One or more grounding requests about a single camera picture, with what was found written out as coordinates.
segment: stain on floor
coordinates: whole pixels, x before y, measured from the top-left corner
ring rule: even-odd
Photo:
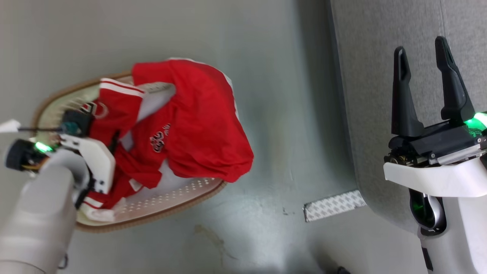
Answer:
[[[206,228],[202,225],[195,225],[194,226],[194,233],[195,234],[202,234],[213,244],[213,246],[218,250],[218,253],[220,254],[220,263],[222,266],[223,266],[224,255],[231,258],[231,259],[238,260],[236,257],[232,256],[232,254],[230,254],[226,250],[225,241],[220,239],[220,237],[218,237],[218,235],[213,230],[211,230],[210,228]]]

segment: red clothing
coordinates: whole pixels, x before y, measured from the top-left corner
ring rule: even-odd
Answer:
[[[102,80],[90,137],[108,146],[117,131],[120,137],[130,131],[133,147],[126,151],[117,146],[110,193],[91,192],[91,202],[86,203],[111,208],[122,197],[136,193],[140,189],[134,187],[137,183],[147,188],[157,186],[166,158],[180,177],[218,177],[234,182],[250,170],[254,155],[236,116],[231,84],[222,72],[191,60],[173,59],[136,64],[132,77],[136,86],[172,83],[176,94],[137,123],[144,92],[111,79]]]

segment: gray floor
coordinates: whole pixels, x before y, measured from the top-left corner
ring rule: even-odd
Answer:
[[[304,223],[304,203],[356,187],[329,35],[319,0],[4,0],[1,119],[28,122],[51,92],[135,62],[188,57],[232,78],[256,156],[181,214],[76,232],[63,273],[426,273],[419,240],[368,208]],[[0,224],[25,180],[1,173]]]

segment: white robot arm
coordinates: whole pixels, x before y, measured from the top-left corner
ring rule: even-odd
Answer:
[[[7,167],[32,167],[37,174],[0,232],[0,274],[53,274],[67,265],[77,209],[89,190],[110,190],[115,161],[107,147],[87,137],[60,136],[55,151],[41,152],[19,139],[7,152]]]
[[[75,180],[63,166],[42,170],[28,182],[0,233],[0,273],[55,273],[76,224]]]
[[[435,40],[444,122],[418,121],[404,48],[394,53],[391,152],[385,178],[410,190],[431,274],[487,274],[487,114],[475,113],[444,37]]]

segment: laundry basket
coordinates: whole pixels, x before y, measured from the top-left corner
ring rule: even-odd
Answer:
[[[77,109],[86,102],[93,101],[99,95],[98,85],[101,78],[111,78],[132,84],[130,72],[106,75],[96,78],[51,95],[37,109],[32,127],[54,128],[60,125],[62,114],[68,109]],[[37,141],[54,145],[55,133],[37,132]],[[114,222],[99,222],[88,219],[81,211],[77,215],[77,228],[91,233],[103,233],[145,224],[169,216],[176,212],[199,204],[220,192],[226,182],[218,178],[192,178],[179,189],[144,195],[135,194],[127,198],[125,207],[115,217]]]

